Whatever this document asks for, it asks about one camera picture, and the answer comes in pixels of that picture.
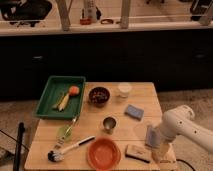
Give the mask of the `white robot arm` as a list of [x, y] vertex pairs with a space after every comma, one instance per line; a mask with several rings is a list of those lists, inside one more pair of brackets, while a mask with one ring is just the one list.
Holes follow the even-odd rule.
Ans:
[[153, 128], [154, 149], [152, 156], [160, 163], [169, 151], [169, 145], [178, 135], [184, 136], [213, 154], [213, 131], [199, 126], [193, 119], [194, 111], [181, 105], [163, 113], [161, 122]]

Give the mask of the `tan wooden gripper body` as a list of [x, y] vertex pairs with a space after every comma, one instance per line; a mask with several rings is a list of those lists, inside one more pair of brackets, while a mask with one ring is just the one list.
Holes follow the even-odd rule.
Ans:
[[160, 163], [166, 158], [166, 155], [170, 149], [170, 143], [167, 141], [161, 142], [157, 148], [152, 150], [152, 158], [155, 162]]

